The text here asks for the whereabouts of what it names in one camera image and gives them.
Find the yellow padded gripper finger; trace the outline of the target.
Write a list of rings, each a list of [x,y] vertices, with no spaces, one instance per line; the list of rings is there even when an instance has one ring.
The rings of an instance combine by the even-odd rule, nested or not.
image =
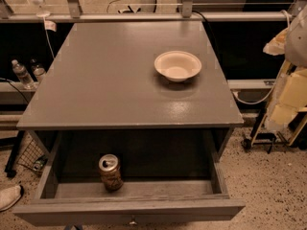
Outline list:
[[[263,52],[272,56],[284,55],[287,32],[288,29],[284,29],[278,33],[269,43],[265,45]]]
[[[271,100],[267,106],[265,128],[280,131],[298,114],[300,108],[307,105],[307,69],[296,68],[285,60],[277,75]]]

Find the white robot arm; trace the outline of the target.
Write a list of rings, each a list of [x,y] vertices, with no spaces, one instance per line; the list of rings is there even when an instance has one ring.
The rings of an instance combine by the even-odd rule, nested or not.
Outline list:
[[[307,105],[307,7],[288,22],[263,49],[272,56],[285,55],[284,66],[295,66],[292,73],[280,70],[267,106],[265,127],[278,131],[286,127]]]

